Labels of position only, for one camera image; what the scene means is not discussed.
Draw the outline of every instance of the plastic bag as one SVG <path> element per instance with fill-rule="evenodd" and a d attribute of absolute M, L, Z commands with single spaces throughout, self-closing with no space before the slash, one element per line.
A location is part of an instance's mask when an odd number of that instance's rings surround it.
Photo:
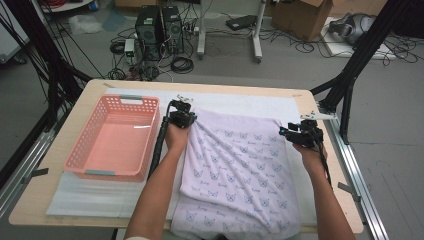
<path fill-rule="evenodd" d="M 102 30 L 101 24 L 94 16 L 76 15 L 69 18 L 69 25 L 73 35 L 96 33 Z"/>

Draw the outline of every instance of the hand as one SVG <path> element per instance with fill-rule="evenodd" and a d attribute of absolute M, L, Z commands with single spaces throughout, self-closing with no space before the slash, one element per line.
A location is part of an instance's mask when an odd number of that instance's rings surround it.
<path fill-rule="evenodd" d="M 321 157 L 318 151 L 306 147 L 302 147 L 298 144 L 293 144 L 293 147 L 302 154 L 303 166 L 308 172 L 309 176 L 322 175 L 325 176 L 324 166 L 321 163 Z M 327 151 L 325 151 L 324 145 L 322 145 L 322 151 L 325 158 L 327 158 Z"/>
<path fill-rule="evenodd" d="M 189 129 L 190 127 L 181 129 L 175 126 L 174 124 L 168 125 L 168 129 L 166 131 L 165 136 L 168 151 L 175 150 L 180 153 L 183 152 L 183 150 L 187 146 Z"/>

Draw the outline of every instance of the pink plastic basket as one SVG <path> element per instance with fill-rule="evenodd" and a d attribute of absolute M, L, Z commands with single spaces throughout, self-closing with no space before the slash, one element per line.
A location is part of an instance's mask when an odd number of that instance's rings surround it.
<path fill-rule="evenodd" d="M 156 97 L 103 95 L 64 169 L 81 178 L 143 181 L 158 120 Z"/>

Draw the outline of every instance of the cardboard box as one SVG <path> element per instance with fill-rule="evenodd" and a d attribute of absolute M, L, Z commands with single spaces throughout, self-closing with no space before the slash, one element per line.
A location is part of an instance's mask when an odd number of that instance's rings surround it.
<path fill-rule="evenodd" d="M 279 2 L 272 15 L 272 26 L 304 41 L 318 37 L 331 8 L 344 0 L 297 0 Z"/>
<path fill-rule="evenodd" d="M 341 18 L 346 13 L 365 13 L 377 16 L 387 0 L 349 0 L 331 9 L 330 16 Z"/>
<path fill-rule="evenodd" d="M 159 5 L 162 6 L 162 0 L 115 0 L 116 7 L 119 8 L 137 8 L 143 5 Z"/>

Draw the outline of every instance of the white sheet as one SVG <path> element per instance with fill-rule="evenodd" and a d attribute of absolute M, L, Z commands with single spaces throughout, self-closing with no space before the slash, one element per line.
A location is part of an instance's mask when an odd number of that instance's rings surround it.
<path fill-rule="evenodd" d="M 300 217 L 279 120 L 195 110 L 172 232 L 286 239 Z"/>

